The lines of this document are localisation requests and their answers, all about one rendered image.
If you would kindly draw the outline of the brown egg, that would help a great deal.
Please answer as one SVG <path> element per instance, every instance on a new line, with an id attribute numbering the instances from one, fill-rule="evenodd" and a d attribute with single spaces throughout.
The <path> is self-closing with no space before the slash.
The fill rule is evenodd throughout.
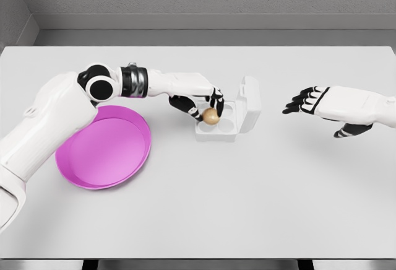
<path id="1" fill-rule="evenodd" d="M 217 114 L 215 108 L 207 108 L 202 112 L 203 122 L 209 125 L 215 125 L 220 121 L 220 117 Z"/>

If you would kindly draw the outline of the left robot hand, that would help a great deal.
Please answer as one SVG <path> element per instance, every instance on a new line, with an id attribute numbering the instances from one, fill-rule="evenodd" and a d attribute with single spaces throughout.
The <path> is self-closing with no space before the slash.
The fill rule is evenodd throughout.
<path id="1" fill-rule="evenodd" d="M 189 96 L 204 97 L 212 108 L 216 108 L 217 116 L 221 117 L 225 100 L 221 90 L 209 82 L 199 73 L 175 73 L 171 77 L 169 103 L 180 111 L 189 114 L 198 122 L 203 120 L 202 115 Z"/>

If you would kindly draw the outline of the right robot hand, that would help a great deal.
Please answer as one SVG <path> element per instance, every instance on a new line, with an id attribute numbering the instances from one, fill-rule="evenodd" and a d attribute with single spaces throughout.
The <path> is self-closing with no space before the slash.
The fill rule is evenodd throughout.
<path id="1" fill-rule="evenodd" d="M 334 137 L 352 137 L 370 130 L 374 123 L 382 124 L 386 98 L 389 97 L 367 90 L 314 86 L 293 97 L 282 113 L 303 112 L 325 120 L 344 122 Z"/>

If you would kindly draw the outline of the pink round plate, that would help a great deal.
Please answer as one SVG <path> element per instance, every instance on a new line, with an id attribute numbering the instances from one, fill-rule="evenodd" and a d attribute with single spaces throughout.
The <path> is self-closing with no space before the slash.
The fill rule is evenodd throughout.
<path id="1" fill-rule="evenodd" d="M 151 132 L 146 120 L 130 108 L 98 107 L 94 120 L 55 153 L 61 175 L 84 189 L 105 189 L 133 176 L 147 160 Z"/>

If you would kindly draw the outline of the white egg box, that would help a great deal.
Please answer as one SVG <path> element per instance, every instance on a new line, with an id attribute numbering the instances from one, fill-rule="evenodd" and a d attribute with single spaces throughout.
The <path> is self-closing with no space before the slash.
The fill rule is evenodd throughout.
<path id="1" fill-rule="evenodd" d="M 245 76 L 239 86 L 235 100 L 227 100 L 220 121 L 215 125 L 205 122 L 195 126 L 195 137 L 199 142 L 233 142 L 238 134 L 251 131 L 262 111 L 259 82 Z"/>

